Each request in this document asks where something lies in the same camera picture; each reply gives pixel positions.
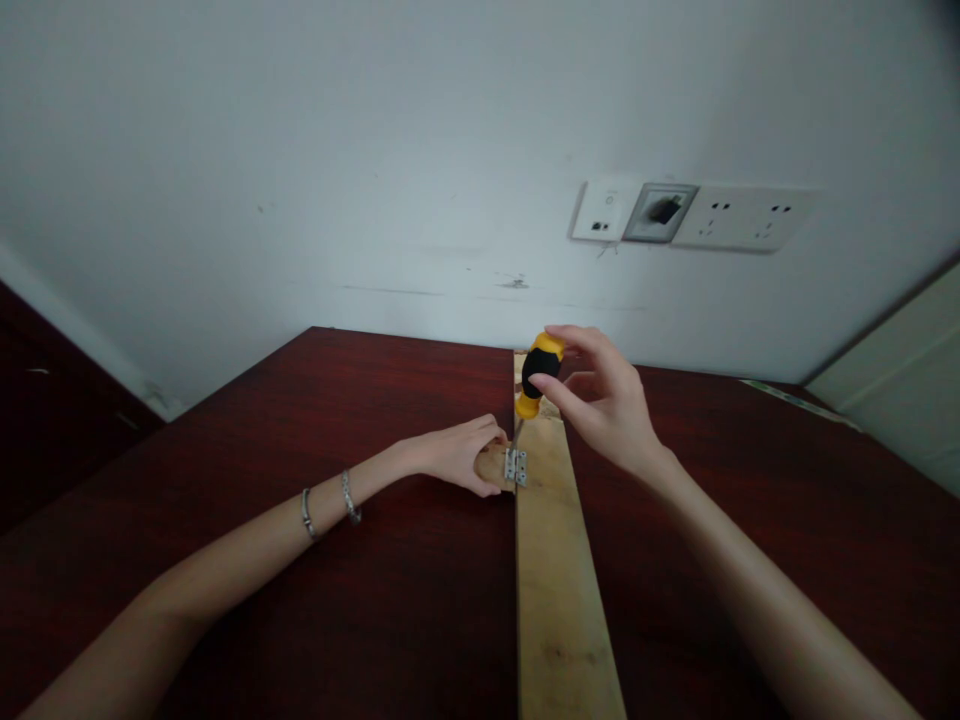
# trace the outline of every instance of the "power socket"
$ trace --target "power socket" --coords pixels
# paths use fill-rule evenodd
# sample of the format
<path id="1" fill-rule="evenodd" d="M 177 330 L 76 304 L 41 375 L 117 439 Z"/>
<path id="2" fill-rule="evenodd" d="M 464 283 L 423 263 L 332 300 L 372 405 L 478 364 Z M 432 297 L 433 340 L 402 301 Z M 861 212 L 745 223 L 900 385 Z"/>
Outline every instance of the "power socket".
<path id="1" fill-rule="evenodd" d="M 798 188 L 701 187 L 672 244 L 775 252 L 801 228 L 820 194 Z"/>

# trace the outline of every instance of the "left hand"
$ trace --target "left hand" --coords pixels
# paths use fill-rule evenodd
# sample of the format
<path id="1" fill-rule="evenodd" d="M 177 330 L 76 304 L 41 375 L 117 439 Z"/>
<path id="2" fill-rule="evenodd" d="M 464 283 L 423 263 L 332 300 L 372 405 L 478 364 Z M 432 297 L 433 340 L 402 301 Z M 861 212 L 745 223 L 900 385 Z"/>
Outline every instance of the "left hand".
<path id="1" fill-rule="evenodd" d="M 473 463 L 477 453 L 494 438 L 505 443 L 507 434 L 493 415 L 484 415 L 404 442 L 408 444 L 417 472 L 459 485 L 480 497 L 490 497 L 499 495 L 500 488 L 481 480 L 473 470 Z"/>

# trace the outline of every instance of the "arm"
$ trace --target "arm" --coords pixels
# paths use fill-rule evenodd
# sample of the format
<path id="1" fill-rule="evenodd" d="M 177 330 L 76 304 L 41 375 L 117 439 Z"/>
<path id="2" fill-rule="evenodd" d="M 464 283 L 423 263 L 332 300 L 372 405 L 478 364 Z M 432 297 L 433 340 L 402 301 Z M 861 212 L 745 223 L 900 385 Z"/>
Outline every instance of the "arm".
<path id="1" fill-rule="evenodd" d="M 426 473 L 480 497 L 500 490 L 473 471 L 486 443 L 506 439 L 492 415 L 402 440 L 350 470 L 356 505 L 407 475 Z M 340 476 L 312 488 L 317 535 L 347 514 Z M 290 498 L 198 550 L 153 581 L 21 715 L 33 718 L 148 717 L 207 629 L 312 544 Z"/>
<path id="2" fill-rule="evenodd" d="M 594 328 L 547 332 L 586 355 L 592 372 L 531 382 L 597 452 L 664 505 L 791 714 L 800 718 L 918 718 L 917 712 L 763 554 L 663 447 L 636 369 Z"/>

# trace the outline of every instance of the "black rubber grip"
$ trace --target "black rubber grip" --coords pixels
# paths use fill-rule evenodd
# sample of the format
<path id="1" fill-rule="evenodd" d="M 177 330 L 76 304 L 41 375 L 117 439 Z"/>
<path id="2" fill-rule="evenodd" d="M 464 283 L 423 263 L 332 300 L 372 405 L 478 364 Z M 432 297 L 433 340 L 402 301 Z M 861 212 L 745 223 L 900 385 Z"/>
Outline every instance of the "black rubber grip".
<path id="1" fill-rule="evenodd" d="M 527 359 L 523 361 L 523 372 L 520 373 L 520 379 L 523 383 L 523 394 L 531 400 L 536 400 L 543 395 L 530 382 L 530 376 L 538 372 L 546 373 L 556 377 L 560 374 L 560 356 L 556 353 L 548 353 L 546 350 L 534 348 L 527 353 Z"/>

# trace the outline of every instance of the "silver bangle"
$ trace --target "silver bangle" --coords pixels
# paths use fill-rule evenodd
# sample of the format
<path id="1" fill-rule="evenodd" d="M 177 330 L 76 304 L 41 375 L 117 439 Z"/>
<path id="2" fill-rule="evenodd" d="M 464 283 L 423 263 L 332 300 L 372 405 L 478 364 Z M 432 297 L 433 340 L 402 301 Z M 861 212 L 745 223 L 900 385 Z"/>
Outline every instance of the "silver bangle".
<path id="1" fill-rule="evenodd" d="M 353 498 L 350 497 L 350 472 L 344 469 L 340 479 L 343 481 L 343 501 L 347 504 L 347 513 L 350 515 L 350 522 L 354 525 L 359 525 L 363 511 L 361 508 L 353 506 Z"/>
<path id="2" fill-rule="evenodd" d="M 307 509 L 307 497 L 310 495 L 310 488 L 304 488 L 300 495 L 300 514 L 303 515 L 303 526 L 310 533 L 310 539 L 317 539 L 317 531 L 313 527 L 313 521 L 310 519 L 310 511 Z"/>

